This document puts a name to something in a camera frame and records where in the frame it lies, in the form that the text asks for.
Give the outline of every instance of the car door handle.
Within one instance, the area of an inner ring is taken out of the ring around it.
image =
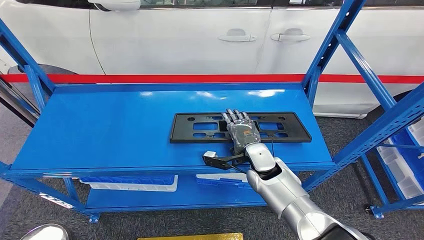
[[[218,39],[226,42],[253,42],[258,37],[252,34],[246,34],[241,28],[232,28],[227,31],[226,35],[218,36]]]
[[[304,34],[300,28],[289,28],[283,33],[271,35],[271,39],[279,42],[300,42],[310,39],[311,36]]]

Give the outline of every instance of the yellow object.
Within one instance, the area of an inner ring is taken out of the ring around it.
[[[196,236],[147,237],[139,238],[137,240],[243,240],[243,234],[238,232]]]

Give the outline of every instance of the cable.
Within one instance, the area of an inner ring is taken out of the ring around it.
[[[233,166],[233,165],[231,165],[231,164],[230,164],[229,166],[230,166],[230,167],[232,167],[233,169],[235,169],[235,170],[239,171],[240,173],[248,174],[247,172],[245,172],[245,171],[241,170],[240,168],[235,167],[235,166]]]
[[[274,154],[274,135],[271,136],[271,149],[272,149],[272,156],[275,158],[276,155]]]

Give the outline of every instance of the white car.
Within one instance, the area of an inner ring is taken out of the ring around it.
[[[0,0],[0,18],[47,73],[299,81],[340,8],[331,0],[141,0],[136,8],[139,0],[90,1],[97,8],[85,0]],[[396,96],[424,79],[424,6],[373,5],[348,35]],[[3,49],[0,71],[18,71]],[[363,118],[378,105],[339,48],[320,78],[315,114]]]

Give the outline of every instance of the car side mirror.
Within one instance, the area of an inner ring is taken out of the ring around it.
[[[20,240],[70,240],[70,234],[60,225],[45,224],[29,231]]]
[[[138,10],[141,5],[141,0],[88,0],[99,10],[109,11],[133,11]]]

